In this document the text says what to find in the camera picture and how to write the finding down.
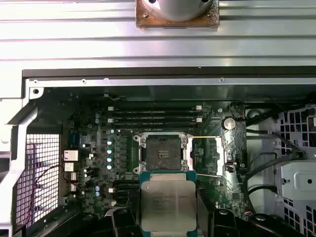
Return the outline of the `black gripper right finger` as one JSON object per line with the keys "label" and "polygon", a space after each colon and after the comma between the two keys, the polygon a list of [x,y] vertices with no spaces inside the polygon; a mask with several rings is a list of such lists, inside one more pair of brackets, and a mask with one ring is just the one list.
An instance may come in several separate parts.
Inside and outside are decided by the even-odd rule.
{"label": "black gripper right finger", "polygon": [[230,210],[217,208],[205,190],[197,190],[197,223],[205,237],[299,237],[300,232],[266,214],[247,221]]}

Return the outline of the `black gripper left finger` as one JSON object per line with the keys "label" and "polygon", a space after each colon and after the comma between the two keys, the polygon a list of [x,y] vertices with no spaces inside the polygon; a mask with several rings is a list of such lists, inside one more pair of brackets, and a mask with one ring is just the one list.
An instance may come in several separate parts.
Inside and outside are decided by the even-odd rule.
{"label": "black gripper left finger", "polygon": [[140,191],[131,191],[125,206],[111,209],[112,230],[115,237],[140,237]]}

